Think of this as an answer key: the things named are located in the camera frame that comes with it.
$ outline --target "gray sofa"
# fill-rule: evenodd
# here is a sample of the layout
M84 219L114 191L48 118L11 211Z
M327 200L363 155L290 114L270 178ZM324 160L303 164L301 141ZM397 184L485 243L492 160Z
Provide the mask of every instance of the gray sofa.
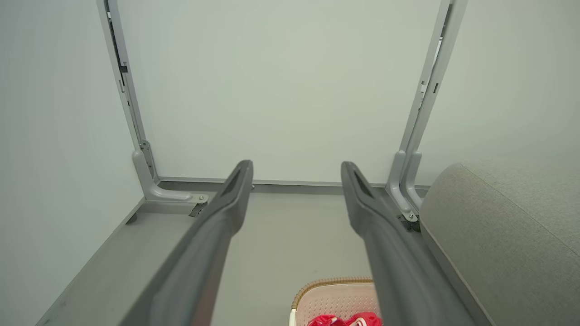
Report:
M580 325L579 171L464 162L429 189L423 238L479 325Z

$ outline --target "plastic basket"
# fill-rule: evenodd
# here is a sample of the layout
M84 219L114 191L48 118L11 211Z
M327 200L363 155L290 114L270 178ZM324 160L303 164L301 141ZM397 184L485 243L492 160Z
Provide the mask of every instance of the plastic basket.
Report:
M289 326L307 326L322 314L348 319L372 311L380 317L375 284L370 277L325 278L306 284L292 302Z

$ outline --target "white partition panel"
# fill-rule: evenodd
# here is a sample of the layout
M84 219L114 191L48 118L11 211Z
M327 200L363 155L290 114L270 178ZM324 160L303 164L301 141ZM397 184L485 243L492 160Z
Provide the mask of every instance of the white partition panel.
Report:
M0 325L34 325L143 198L96 1L0 3L0 139Z
M470 1L417 184L478 158L580 160L580 2Z
M384 183L439 1L119 0L162 177Z

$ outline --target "metal bracket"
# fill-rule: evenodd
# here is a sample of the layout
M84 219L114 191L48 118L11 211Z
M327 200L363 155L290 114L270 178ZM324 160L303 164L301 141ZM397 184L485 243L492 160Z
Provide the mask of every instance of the metal bracket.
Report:
M389 172L389 179L387 180L387 185L385 190L389 196L393 199L405 220L409 222L416 222L417 217L411 213L411 206L401 193L400 180L403 174L403 164L405 163L405 151L398 151L395 153L395 158L393 159L393 165L391 166L391 171Z
M149 167L149 172L151 173L151 178L155 184L159 183L159 177L157 176L157 169L155 168L155 161L153 161L153 153L151 152L151 144L146 139L141 139L139 141L139 147L143 155L145 155L145 162Z
M138 150L133 152L133 163L135 164L135 169L137 170L137 175L141 182L141 188L143 188L145 200L179 201L190 202L193 204L200 204L208 201L209 196L206 194L192 194L186 191L167 190L157 186L157 184L153 182L149 166L147 165L145 155L142 151Z
M423 200L417 194L415 189L415 177L417 176L417 171L419 170L419 164L421 163L421 152L414 151L411 153L411 158L409 159L409 168L407 173L403 176L403 181L401 185L403 186L403 195L411 202L411 205L419 211L421 209L421 204Z

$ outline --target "brown woven rim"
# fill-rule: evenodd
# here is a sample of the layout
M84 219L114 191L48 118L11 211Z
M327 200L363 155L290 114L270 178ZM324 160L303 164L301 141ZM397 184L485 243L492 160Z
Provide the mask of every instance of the brown woven rim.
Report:
M292 309L298 308L298 303L306 294L306 292L312 290L316 287L322 287L325 285L335 285L335 284L352 284L352 283L373 283L372 277L337 277L337 278L323 278L322 280L317 280L314 282L310 282L306 284L298 294L294 297L294 301L292 302Z

